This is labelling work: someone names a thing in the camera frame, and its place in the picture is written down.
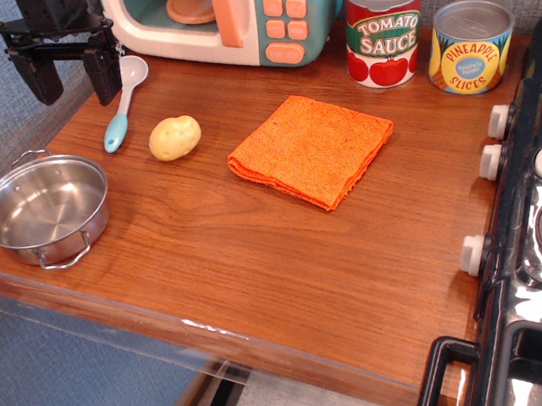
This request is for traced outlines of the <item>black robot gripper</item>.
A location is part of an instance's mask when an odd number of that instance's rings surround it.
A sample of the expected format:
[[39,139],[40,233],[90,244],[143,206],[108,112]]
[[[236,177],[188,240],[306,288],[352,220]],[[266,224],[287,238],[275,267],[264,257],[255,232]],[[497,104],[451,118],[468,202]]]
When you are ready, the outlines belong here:
[[82,57],[99,103],[107,106],[122,80],[112,20],[87,0],[15,0],[21,18],[0,22],[6,53],[36,99],[51,106],[63,94],[53,61]]

